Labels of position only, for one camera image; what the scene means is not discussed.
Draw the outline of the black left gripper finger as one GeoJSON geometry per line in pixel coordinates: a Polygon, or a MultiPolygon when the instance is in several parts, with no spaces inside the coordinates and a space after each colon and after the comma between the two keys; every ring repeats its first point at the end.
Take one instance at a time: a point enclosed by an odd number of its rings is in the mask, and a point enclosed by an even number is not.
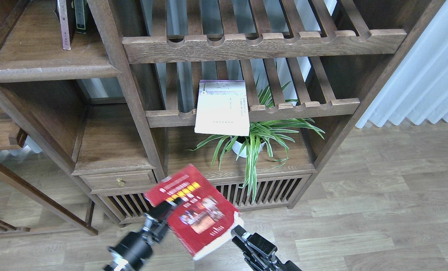
{"type": "Polygon", "coordinates": [[[172,202],[163,201],[156,207],[150,209],[145,213],[146,221],[144,223],[145,228],[152,228],[165,225],[168,217],[174,212],[174,210],[183,203],[181,198],[177,198],[172,202]]]}

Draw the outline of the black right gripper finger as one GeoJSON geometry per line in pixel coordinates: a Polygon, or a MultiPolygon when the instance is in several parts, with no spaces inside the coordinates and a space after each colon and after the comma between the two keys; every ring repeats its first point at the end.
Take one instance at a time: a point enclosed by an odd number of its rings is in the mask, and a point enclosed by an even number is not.
{"type": "Polygon", "coordinates": [[[234,234],[232,242],[243,252],[248,260],[275,260],[277,247],[258,233],[251,234],[242,226],[231,230],[234,234]]]}

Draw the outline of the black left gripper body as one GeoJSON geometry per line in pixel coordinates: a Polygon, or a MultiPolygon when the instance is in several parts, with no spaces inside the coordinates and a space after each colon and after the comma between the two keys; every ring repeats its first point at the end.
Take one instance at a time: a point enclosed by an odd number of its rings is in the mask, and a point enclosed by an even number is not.
{"type": "Polygon", "coordinates": [[[166,223],[158,227],[143,227],[139,232],[129,232],[115,247],[108,248],[113,261],[107,265],[107,269],[141,269],[153,254],[152,245],[161,242],[168,230],[166,223]]]}

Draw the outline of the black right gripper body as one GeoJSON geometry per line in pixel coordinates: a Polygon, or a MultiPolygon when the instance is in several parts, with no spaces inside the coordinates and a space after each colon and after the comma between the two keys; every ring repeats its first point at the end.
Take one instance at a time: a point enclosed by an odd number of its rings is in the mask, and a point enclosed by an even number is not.
{"type": "Polygon", "coordinates": [[[245,262],[253,271],[301,271],[301,269],[288,260],[282,263],[279,258],[272,254],[271,257],[262,255],[253,250],[243,251],[245,262]]]}

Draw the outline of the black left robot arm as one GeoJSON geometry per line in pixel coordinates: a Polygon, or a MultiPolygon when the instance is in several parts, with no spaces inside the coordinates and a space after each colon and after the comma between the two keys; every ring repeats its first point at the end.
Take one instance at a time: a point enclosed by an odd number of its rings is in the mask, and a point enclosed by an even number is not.
{"type": "Polygon", "coordinates": [[[108,250],[113,261],[105,271],[138,271],[153,254],[152,246],[160,243],[169,230],[168,218],[183,200],[163,201],[145,213],[146,221],[138,232],[129,232],[115,247],[108,250]]]}

